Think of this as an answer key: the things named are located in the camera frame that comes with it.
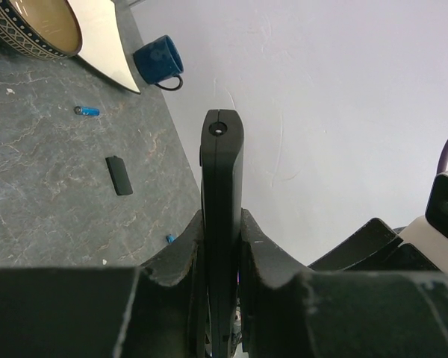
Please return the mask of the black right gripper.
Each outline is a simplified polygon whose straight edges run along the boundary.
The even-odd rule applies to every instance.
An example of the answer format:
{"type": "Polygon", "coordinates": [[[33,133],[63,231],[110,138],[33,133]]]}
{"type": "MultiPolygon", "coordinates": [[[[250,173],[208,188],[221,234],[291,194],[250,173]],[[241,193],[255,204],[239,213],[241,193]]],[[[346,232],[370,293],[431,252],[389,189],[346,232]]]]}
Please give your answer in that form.
{"type": "Polygon", "coordinates": [[[315,271],[438,271],[399,233],[373,218],[309,266],[315,271]]]}

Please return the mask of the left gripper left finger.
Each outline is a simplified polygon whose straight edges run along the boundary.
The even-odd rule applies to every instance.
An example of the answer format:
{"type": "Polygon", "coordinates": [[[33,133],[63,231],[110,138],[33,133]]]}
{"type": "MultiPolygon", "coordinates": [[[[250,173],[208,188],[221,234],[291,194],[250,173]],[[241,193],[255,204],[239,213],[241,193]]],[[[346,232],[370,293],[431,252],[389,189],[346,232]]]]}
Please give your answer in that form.
{"type": "Polygon", "coordinates": [[[140,266],[0,268],[0,357],[203,357],[202,214],[140,266]]]}

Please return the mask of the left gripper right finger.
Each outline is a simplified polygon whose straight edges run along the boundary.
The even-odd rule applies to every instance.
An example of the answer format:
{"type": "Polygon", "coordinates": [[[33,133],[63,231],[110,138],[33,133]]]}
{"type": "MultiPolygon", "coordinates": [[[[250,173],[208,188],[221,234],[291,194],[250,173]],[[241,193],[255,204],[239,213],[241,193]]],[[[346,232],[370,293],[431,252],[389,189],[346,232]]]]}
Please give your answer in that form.
{"type": "Polygon", "coordinates": [[[448,357],[448,274],[315,271],[241,214],[240,309],[251,357],[448,357]]]}

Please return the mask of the black battery cover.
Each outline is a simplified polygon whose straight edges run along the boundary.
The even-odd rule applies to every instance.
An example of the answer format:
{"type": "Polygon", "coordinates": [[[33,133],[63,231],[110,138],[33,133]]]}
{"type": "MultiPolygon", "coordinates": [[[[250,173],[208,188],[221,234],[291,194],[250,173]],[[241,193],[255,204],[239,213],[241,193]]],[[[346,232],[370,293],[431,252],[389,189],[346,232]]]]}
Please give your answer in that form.
{"type": "Polygon", "coordinates": [[[133,189],[124,160],[118,156],[112,156],[106,157],[105,161],[107,163],[115,193],[118,196],[131,195],[133,193],[133,189]]]}

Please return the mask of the black remote control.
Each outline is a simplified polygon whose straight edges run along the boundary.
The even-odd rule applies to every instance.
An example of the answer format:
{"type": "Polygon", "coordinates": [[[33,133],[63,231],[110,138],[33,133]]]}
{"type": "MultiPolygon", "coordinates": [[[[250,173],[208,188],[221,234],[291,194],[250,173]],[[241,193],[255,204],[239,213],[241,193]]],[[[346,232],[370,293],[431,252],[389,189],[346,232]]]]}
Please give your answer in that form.
{"type": "Polygon", "coordinates": [[[237,306],[244,129],[236,110],[209,110],[202,127],[202,215],[211,356],[231,356],[237,306]]]}

